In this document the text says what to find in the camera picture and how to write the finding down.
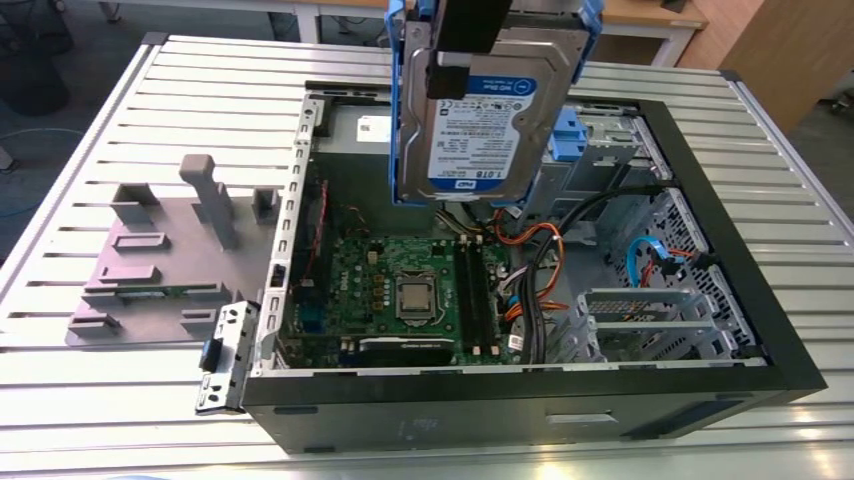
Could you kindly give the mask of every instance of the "aluminum work surface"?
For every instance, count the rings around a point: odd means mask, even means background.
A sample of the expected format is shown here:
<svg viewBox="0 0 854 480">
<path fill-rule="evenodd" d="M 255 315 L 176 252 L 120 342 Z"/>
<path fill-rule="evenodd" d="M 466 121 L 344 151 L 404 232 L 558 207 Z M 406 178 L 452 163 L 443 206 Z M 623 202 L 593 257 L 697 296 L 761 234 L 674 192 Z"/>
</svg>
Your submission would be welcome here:
<svg viewBox="0 0 854 480">
<path fill-rule="evenodd" d="M 208 153 L 232 197 L 251 186 L 284 187 L 304 81 L 387 83 L 387 64 L 386 51 L 360 47 L 172 37 L 140 48 L 0 271 L 1 475 L 850 478 L 849 223 L 809 184 L 802 162 L 778 150 L 787 146 L 769 136 L 746 94 L 715 72 L 589 64 L 573 93 L 667 103 L 826 391 L 669 441 L 288 457 L 248 416 L 194 416 L 199 344 L 65 347 L 67 318 L 115 218 L 116 185 L 148 182 L 160 196 L 191 196 L 178 166 L 184 154 Z"/>
</svg>

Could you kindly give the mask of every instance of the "hard drive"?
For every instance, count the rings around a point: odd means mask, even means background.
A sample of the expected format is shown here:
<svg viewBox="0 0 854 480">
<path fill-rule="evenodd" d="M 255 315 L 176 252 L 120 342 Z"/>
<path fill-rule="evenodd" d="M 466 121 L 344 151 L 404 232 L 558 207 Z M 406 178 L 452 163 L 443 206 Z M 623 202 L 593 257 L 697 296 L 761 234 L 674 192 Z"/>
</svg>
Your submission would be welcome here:
<svg viewBox="0 0 854 480">
<path fill-rule="evenodd" d="M 431 100 L 423 78 L 431 26 L 406 25 L 396 198 L 488 200 L 526 196 L 590 34 L 506 28 L 490 55 L 475 55 L 462 100 Z"/>
</svg>

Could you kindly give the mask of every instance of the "chip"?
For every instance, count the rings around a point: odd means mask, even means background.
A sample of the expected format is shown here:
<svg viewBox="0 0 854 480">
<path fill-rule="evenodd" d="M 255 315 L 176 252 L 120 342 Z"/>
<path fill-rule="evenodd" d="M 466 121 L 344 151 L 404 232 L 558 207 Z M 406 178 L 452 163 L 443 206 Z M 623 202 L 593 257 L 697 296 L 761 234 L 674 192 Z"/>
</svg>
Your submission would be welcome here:
<svg viewBox="0 0 854 480">
<path fill-rule="evenodd" d="M 400 290 L 400 309 L 404 312 L 427 312 L 431 306 L 430 285 L 403 285 Z"/>
</svg>

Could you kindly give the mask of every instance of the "cpu socket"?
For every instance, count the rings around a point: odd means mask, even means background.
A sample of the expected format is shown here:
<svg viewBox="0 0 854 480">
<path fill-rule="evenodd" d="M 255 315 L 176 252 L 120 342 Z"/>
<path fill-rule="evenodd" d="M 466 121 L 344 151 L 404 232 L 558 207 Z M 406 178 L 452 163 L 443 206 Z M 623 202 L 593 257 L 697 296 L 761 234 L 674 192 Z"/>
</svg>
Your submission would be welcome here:
<svg viewBox="0 0 854 480">
<path fill-rule="evenodd" d="M 436 277 L 432 272 L 399 272 L 395 277 L 395 312 L 411 327 L 423 327 L 436 318 Z"/>
</svg>

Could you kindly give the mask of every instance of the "black trash bin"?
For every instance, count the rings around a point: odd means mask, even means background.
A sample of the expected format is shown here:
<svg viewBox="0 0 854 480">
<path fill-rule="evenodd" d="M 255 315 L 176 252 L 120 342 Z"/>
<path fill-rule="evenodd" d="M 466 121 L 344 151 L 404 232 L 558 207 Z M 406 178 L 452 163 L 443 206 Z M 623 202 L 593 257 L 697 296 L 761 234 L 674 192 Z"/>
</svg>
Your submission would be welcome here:
<svg viewBox="0 0 854 480">
<path fill-rule="evenodd" d="M 47 115 L 68 103 L 51 57 L 25 28 L 0 25 L 0 99 L 21 115 Z"/>
<path fill-rule="evenodd" d="M 51 55 L 65 53 L 75 46 L 52 0 L 0 0 L 0 24 L 9 25 L 19 36 L 35 39 Z"/>
</svg>

